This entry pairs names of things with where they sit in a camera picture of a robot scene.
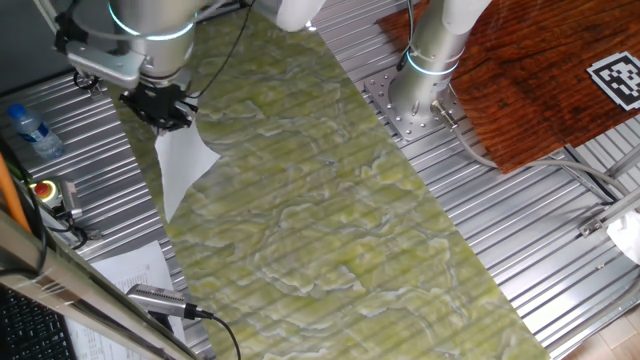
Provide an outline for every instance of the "bottle cap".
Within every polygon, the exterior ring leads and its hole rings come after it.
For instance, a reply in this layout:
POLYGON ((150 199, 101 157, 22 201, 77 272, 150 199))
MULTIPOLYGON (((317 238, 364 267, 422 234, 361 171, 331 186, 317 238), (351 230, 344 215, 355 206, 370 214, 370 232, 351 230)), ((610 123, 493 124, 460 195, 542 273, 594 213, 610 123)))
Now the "bottle cap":
POLYGON ((9 106, 7 113, 14 119, 20 119, 27 113, 27 110, 20 104, 13 104, 9 106))

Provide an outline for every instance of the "white cable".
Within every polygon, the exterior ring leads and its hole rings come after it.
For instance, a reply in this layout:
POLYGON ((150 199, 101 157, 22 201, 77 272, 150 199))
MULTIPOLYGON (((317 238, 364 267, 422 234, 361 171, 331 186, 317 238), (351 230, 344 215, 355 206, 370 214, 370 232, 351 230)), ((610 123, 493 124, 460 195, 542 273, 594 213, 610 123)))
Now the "white cable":
POLYGON ((402 52, 403 54, 411 48, 411 43, 413 43, 413 3, 411 0, 407 0, 407 10, 409 11, 409 42, 402 52))
MULTIPOLYGON (((198 14, 198 16, 196 16, 193 20, 185 23, 182 28, 186 28, 190 24, 195 24, 200 20, 206 19, 214 11, 216 11, 220 6, 222 6, 225 2, 226 2, 226 0, 218 0, 215 4, 213 4, 210 7, 208 7, 201 14, 198 14)), ((166 33, 168 33, 168 32, 176 30, 176 27, 172 26, 170 29, 166 28, 166 29, 158 30, 158 31, 154 32, 153 34, 138 34, 138 35, 133 35, 133 34, 112 34, 112 33, 102 32, 102 31, 99 31, 99 30, 94 30, 90 26, 87 26, 87 24, 83 23, 81 20, 78 20, 78 18, 75 16, 75 11, 71 13, 71 18, 76 22, 76 24, 78 25, 78 27, 80 29, 86 31, 89 35, 93 35, 93 36, 97 36, 97 37, 100 37, 100 38, 103 38, 103 39, 109 39, 109 40, 129 40, 129 41, 130 40, 138 40, 141 37, 163 36, 163 35, 166 35, 166 33)))
MULTIPOLYGON (((460 130, 458 128, 453 129, 453 133, 456 135, 456 137, 458 138, 458 141, 460 141, 460 144, 462 145, 462 147, 469 153, 469 155, 471 155, 471 157, 476 160, 477 162, 481 163, 482 165, 488 166, 488 167, 492 167, 492 168, 498 168, 498 165, 496 165, 496 163, 494 163, 493 161, 489 160, 489 159, 485 159, 484 157, 478 155, 478 153, 476 153, 475 151, 473 151, 473 149, 471 148, 471 146, 469 146, 469 144, 464 140, 464 137, 462 136, 462 133, 460 132, 460 130)), ((566 161, 566 160, 537 160, 537 161, 533 161, 528 163, 527 165, 524 165, 526 167, 533 167, 533 166, 566 166, 566 167, 570 167, 570 168, 574 168, 577 170, 581 170, 584 172, 588 172, 591 175, 599 178, 600 180, 610 184, 611 186, 613 186, 616 190, 618 190, 623 196, 626 196, 629 194, 629 191, 616 179, 605 175, 604 173, 589 167, 587 165, 583 165, 580 164, 578 162, 574 162, 574 161, 566 161)))

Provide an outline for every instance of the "microphone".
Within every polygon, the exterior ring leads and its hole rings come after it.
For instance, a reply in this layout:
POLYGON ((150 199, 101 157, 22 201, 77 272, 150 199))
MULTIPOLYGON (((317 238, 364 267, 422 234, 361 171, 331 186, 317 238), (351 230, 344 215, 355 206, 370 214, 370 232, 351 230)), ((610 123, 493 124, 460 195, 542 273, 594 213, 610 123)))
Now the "microphone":
POLYGON ((213 316, 212 313, 187 302, 184 294, 174 290, 136 284, 127 291, 127 296, 145 310, 159 314, 177 316, 188 320, 194 320, 195 318, 210 319, 213 316))

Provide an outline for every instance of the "plastic water bottle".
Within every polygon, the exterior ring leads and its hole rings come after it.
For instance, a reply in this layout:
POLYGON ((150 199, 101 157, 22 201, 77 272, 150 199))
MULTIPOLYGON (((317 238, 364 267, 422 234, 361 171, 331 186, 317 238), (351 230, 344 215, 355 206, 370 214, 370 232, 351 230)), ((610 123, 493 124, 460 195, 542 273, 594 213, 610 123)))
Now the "plastic water bottle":
POLYGON ((33 149, 45 160, 55 159, 64 154, 64 144, 36 111, 25 109, 20 104, 9 106, 13 129, 31 144, 33 149))

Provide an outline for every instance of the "green marbled fabric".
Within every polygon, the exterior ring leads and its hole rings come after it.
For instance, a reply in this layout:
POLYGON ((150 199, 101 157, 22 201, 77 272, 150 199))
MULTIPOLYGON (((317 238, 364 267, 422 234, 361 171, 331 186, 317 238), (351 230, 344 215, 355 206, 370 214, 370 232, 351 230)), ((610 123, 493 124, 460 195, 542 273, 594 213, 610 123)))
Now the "green marbled fabric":
MULTIPOLYGON (((192 89, 243 17, 197 28, 192 89)), ((244 359, 548 357, 318 34, 252 14, 199 106, 222 157, 165 228, 244 359)), ((118 112, 163 215, 155 137, 118 112)), ((205 326, 219 359, 235 359, 226 331, 205 326)))

